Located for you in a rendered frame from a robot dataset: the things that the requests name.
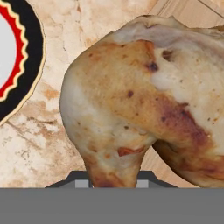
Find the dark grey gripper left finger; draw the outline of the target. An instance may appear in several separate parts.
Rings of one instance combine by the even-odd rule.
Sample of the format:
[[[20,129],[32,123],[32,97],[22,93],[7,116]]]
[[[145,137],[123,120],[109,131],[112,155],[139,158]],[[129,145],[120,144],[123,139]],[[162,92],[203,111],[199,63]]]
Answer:
[[[93,186],[86,171],[71,171],[65,179],[48,187],[92,188]]]

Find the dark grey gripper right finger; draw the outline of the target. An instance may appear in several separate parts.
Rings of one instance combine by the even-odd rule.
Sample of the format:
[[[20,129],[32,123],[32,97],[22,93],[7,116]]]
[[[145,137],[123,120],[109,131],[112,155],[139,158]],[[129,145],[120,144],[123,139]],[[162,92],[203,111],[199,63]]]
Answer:
[[[175,187],[175,185],[159,180],[152,171],[140,171],[137,175],[137,188]]]

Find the roasted chicken drumstick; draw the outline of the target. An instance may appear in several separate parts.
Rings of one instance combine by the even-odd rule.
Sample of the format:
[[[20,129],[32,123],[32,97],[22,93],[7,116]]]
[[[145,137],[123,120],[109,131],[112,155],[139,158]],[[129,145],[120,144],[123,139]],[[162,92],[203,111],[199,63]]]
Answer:
[[[96,187],[134,187],[153,148],[181,178],[224,188],[224,25],[145,15],[69,66],[59,109]]]

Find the black red white plate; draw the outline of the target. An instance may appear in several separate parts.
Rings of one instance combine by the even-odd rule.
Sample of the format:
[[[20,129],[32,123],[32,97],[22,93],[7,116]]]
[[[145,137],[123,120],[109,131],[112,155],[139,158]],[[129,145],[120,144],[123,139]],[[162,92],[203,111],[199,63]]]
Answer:
[[[0,0],[0,126],[31,97],[46,61],[46,37],[27,0]]]

